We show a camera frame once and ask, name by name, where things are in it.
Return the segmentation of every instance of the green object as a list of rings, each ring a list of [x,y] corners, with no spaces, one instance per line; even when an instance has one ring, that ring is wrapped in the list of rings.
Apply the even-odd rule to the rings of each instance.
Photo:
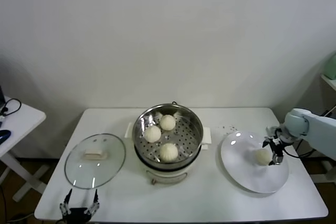
[[[323,74],[331,80],[336,80],[336,54],[325,65]]]

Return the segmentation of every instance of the table leg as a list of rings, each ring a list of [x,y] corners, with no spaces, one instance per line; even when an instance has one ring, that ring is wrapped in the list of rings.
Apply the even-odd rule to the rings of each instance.
[[[312,174],[311,179],[315,184],[334,183],[336,185],[336,167],[332,167],[329,161],[322,161],[322,165],[327,170],[326,174]]]
[[[8,173],[11,171],[11,169],[9,167],[7,167],[4,172],[1,174],[0,176],[0,185],[2,184],[2,182],[5,180],[5,178],[7,177]]]
[[[46,188],[46,184],[39,181],[38,179],[48,170],[48,166],[42,166],[35,175],[30,174],[22,165],[16,160],[11,154],[4,154],[0,160],[4,162],[11,170],[16,172],[21,178],[23,178],[27,183],[14,195],[13,199],[18,202],[22,199],[25,193],[29,191],[30,188],[43,193]]]

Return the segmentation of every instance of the white plate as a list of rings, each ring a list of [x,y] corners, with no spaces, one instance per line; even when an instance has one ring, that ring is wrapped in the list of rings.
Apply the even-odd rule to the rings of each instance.
[[[288,163],[284,157],[281,165],[258,165],[255,150],[262,148],[263,141],[256,133],[234,132],[224,139],[220,154],[226,170],[243,187],[257,193],[274,193],[288,179]],[[265,148],[272,156],[269,145]]]

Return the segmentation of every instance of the dark floor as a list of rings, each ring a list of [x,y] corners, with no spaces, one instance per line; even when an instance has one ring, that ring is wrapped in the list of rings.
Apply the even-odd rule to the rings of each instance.
[[[309,174],[320,174],[324,173],[324,168],[320,165],[318,161],[304,161],[303,162]],[[34,173],[39,169],[39,167],[45,164],[45,162],[40,161],[23,161],[22,165],[31,173]],[[41,178],[44,183],[48,183],[52,172],[54,171],[57,163],[49,162],[48,165],[51,167],[49,171]],[[5,165],[0,162],[0,174],[4,171]],[[34,212],[35,207],[38,204],[38,201],[41,195],[34,191],[30,190],[27,195],[19,202],[16,203],[12,200],[12,196],[16,191],[25,183],[25,181],[20,178],[17,174],[10,171],[5,181],[1,184],[1,187],[4,190],[6,205],[7,205],[7,220],[12,219],[17,214],[28,214]],[[330,224],[336,223],[336,186],[333,183],[327,184],[318,184],[317,189],[319,190],[324,202],[327,204],[329,209],[329,215],[324,219],[319,220],[304,220],[304,221],[291,221],[291,222],[281,222],[281,223],[304,223],[304,224]],[[0,195],[0,224],[5,223],[4,216],[4,201]],[[37,220],[34,216],[31,216],[27,219],[28,224],[41,224],[41,220]],[[54,222],[44,221],[44,224],[51,224]]]

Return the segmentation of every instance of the white table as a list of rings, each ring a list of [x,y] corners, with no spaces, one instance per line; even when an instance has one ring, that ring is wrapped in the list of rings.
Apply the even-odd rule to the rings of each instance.
[[[8,113],[14,111],[18,108],[18,102],[10,102],[7,107],[9,109]],[[0,176],[0,184],[10,170],[13,170],[27,181],[27,183],[13,196],[13,199],[16,202],[20,201],[31,188],[42,194],[46,187],[46,184],[38,179],[48,170],[48,166],[42,166],[34,175],[32,175],[20,165],[13,155],[9,153],[21,139],[35,129],[45,118],[46,115],[44,112],[22,104],[19,111],[6,117],[0,128],[0,130],[10,130],[12,132],[11,136],[0,145],[0,160],[8,166]]]
[[[144,109],[86,110],[35,210],[43,220],[61,218],[59,204],[73,188],[66,180],[64,164],[71,149],[87,136],[113,133],[123,138],[129,122]],[[219,161],[219,144],[234,126],[238,130],[266,134],[278,125],[267,108],[193,109],[203,126],[210,127],[212,144],[201,151],[193,172],[175,185],[151,185],[139,165],[130,139],[124,140],[124,166],[114,179],[98,188],[100,209],[93,222],[247,222],[321,218],[328,215],[314,183],[299,159],[286,156],[290,175],[274,194],[252,193],[239,186]],[[291,154],[296,154],[292,147]],[[91,205],[94,190],[72,189],[69,207]]]

